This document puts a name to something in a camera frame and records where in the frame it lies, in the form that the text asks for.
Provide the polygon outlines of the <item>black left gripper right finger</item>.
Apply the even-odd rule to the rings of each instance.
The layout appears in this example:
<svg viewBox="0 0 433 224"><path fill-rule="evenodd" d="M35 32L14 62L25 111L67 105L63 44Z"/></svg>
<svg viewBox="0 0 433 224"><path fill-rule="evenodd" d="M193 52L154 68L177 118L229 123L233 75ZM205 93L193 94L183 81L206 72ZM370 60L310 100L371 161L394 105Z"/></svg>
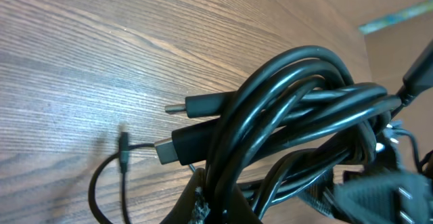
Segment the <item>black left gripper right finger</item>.
<svg viewBox="0 0 433 224"><path fill-rule="evenodd" d="M263 224L253 213L238 186L233 188L233 193L229 201L227 222L228 224Z"/></svg>

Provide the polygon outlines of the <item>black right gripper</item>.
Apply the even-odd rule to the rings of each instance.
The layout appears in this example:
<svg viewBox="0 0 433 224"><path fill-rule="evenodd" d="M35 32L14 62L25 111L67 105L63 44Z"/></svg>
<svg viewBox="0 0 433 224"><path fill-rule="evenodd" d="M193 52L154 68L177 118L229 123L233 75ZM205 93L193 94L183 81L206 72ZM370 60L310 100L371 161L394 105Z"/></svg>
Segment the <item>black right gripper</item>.
<svg viewBox="0 0 433 224"><path fill-rule="evenodd" d="M406 171L396 148L377 153L376 140L344 145L330 139L302 151L313 177L300 194L317 212L347 223L431 223L432 181Z"/></svg>

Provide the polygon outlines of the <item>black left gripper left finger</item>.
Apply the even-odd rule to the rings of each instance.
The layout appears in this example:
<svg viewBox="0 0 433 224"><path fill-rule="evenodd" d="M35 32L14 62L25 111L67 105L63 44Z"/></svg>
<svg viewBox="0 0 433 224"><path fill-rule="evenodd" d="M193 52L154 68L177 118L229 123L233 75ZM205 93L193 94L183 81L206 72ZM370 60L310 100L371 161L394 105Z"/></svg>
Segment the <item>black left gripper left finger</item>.
<svg viewBox="0 0 433 224"><path fill-rule="evenodd" d="M210 207L204 197L206 171L197 168L161 224L204 224Z"/></svg>

